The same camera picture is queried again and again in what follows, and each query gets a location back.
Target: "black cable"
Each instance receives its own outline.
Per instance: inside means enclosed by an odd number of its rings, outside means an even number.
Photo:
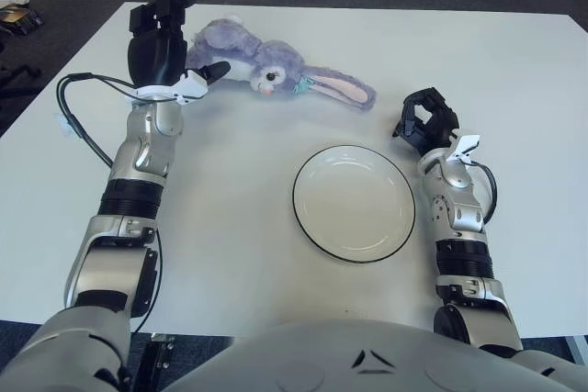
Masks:
[[[490,170],[490,167],[488,167],[487,165],[475,161],[471,161],[471,164],[467,164],[466,162],[464,162],[464,164],[471,165],[473,167],[480,167],[486,174],[486,177],[488,178],[488,182],[490,183],[490,190],[492,193],[492,202],[490,203],[488,212],[484,216],[484,224],[488,224],[492,219],[492,216],[494,215],[494,210],[496,209],[496,202],[498,200],[498,187],[496,185],[496,179],[494,179],[492,170]]]
[[[80,137],[85,143],[92,149],[92,151],[102,160],[104,164],[106,164],[109,168],[112,167],[112,160],[110,157],[96,144],[96,142],[90,137],[87,132],[85,131],[82,123],[75,117],[72,113],[71,109],[67,105],[67,101],[65,100],[65,89],[67,86],[74,82],[80,80],[72,80],[68,78],[69,76],[63,77],[57,83],[57,103],[59,105],[60,110],[63,113],[63,116],[67,120],[68,124],[73,128],[75,134]]]
[[[73,74],[66,75],[60,79],[60,81],[57,83],[57,86],[56,86],[56,95],[57,95],[57,104],[59,105],[59,108],[62,111],[63,116],[67,120],[68,124],[72,127],[75,134],[78,137],[80,137],[82,140],[84,140],[85,143],[90,147],[90,149],[92,149],[92,151],[98,156],[98,158],[100,158],[102,160],[102,162],[104,164],[106,164],[108,166],[108,168],[110,169],[110,168],[112,168],[112,164],[113,164],[112,160],[100,148],[100,146],[98,146],[96,144],[96,142],[92,139],[92,137],[90,137],[87,134],[87,132],[84,129],[84,126],[82,126],[82,123],[80,123],[80,121],[72,113],[72,110],[69,108],[69,106],[67,105],[67,101],[65,100],[65,89],[67,88],[68,84],[73,83],[73,82],[80,82],[83,80],[92,80],[92,79],[98,80],[104,84],[107,84],[108,86],[112,87],[113,89],[116,89],[120,93],[122,93],[126,96],[129,96],[134,100],[138,100],[138,101],[142,101],[142,102],[162,103],[162,102],[167,102],[167,101],[175,101],[175,99],[170,98],[170,99],[165,99],[165,100],[146,100],[143,98],[137,98],[134,95],[131,95],[131,94],[124,92],[123,90],[119,89],[118,87],[116,87],[112,83],[122,84],[124,86],[129,87],[129,88],[134,88],[134,86],[132,84],[124,82],[122,80],[119,80],[118,78],[108,77],[106,75],[96,75],[93,73],[73,73]],[[189,96],[187,96],[186,98],[197,99],[196,97],[189,97]],[[159,274],[158,274],[158,278],[157,278],[157,287],[155,288],[155,294],[153,295],[153,301],[151,302],[151,305],[149,306],[149,309],[147,310],[145,317],[143,317],[143,320],[141,321],[141,323],[139,324],[137,329],[135,329],[133,331],[132,335],[136,335],[141,330],[141,328],[143,327],[143,325],[145,324],[147,319],[151,316],[151,313],[153,311],[153,307],[155,306],[155,303],[157,302],[157,298],[159,297],[159,290],[162,285],[162,278],[164,275],[164,252],[163,252],[163,247],[162,247],[162,238],[159,233],[159,230],[156,230],[155,234],[157,236],[157,249],[159,251]]]

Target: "silver robot arm segment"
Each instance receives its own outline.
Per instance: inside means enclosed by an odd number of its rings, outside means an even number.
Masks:
[[[439,270],[435,289],[445,304],[435,314],[435,332],[478,347],[490,345],[490,350],[520,351],[503,286],[494,278],[484,215],[467,170],[469,153],[479,142],[478,135],[459,136],[418,164],[431,204]]]

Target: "purple stuffed rabbit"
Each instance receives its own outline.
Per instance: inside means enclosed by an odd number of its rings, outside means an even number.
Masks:
[[[328,68],[304,64],[304,59],[286,42],[262,42],[236,18],[211,21],[194,38],[187,54],[187,68],[214,62],[229,62],[224,78],[247,81],[255,91],[299,94],[309,89],[362,109],[374,105],[376,92],[356,78]]]

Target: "robotic hand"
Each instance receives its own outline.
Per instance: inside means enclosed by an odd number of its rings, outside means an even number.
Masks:
[[[130,387],[129,320],[152,302],[157,253],[148,245],[157,237],[155,218],[182,131],[181,106],[206,94],[229,69],[217,64],[185,72],[181,25],[193,2],[156,0],[131,13],[129,67],[138,89],[127,138],[69,274],[66,309],[6,367],[2,391]],[[418,105],[432,114],[426,123],[415,115]],[[443,97],[426,89],[405,100],[395,130],[423,156],[418,170],[432,209],[436,292],[445,304],[435,315],[436,334],[368,320],[284,325],[233,345],[167,390],[588,390],[582,366],[521,351],[492,272],[484,223],[493,208],[482,215],[468,173],[480,165],[469,158],[480,137],[456,136],[457,128]]]

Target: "tabletop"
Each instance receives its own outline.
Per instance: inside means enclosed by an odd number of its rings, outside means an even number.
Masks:
[[[128,80],[136,5],[121,6],[0,139],[0,319],[41,323],[62,308],[108,169],[63,130],[55,85],[75,72]],[[461,127],[481,134],[474,157],[496,175],[489,247],[521,336],[588,333],[588,37],[569,17],[197,5],[186,39],[227,14],[261,39],[288,42],[308,64],[356,76],[378,98],[361,112],[310,92],[265,96],[224,81],[184,106],[158,217],[162,289],[144,330],[246,336],[342,317],[432,329],[441,301],[419,158],[390,134],[402,100],[434,86]],[[73,84],[67,97],[113,156],[129,103],[98,82]],[[339,144],[381,153],[413,188],[413,233],[389,259],[335,260],[297,224],[298,169]],[[485,185],[477,191],[487,200]]]

